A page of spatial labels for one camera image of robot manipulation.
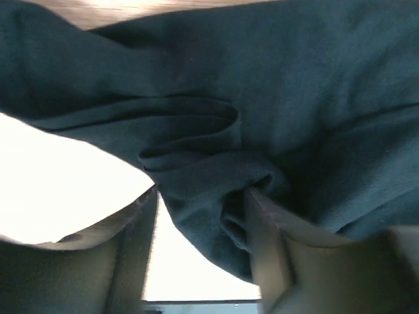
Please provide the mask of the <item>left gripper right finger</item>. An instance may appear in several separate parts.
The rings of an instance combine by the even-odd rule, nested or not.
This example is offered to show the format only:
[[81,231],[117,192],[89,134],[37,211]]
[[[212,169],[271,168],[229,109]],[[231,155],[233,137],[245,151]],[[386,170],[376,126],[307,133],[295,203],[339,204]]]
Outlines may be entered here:
[[247,240],[261,313],[417,313],[418,228],[356,241],[245,192]]

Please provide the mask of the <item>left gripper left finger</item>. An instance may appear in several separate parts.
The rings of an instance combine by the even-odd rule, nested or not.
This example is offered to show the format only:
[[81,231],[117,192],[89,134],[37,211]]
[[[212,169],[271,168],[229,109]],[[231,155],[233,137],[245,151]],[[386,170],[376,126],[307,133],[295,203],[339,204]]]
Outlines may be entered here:
[[1,237],[2,313],[144,313],[158,190],[56,243]]

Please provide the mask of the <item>black t shirt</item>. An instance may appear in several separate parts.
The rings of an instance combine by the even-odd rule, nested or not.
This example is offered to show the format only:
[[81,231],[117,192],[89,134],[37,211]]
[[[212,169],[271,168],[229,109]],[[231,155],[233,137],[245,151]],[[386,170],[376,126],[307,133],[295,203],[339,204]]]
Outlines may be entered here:
[[247,282],[246,188],[354,239],[418,223],[417,1],[272,1],[91,31],[2,1],[1,112],[146,172],[176,228]]

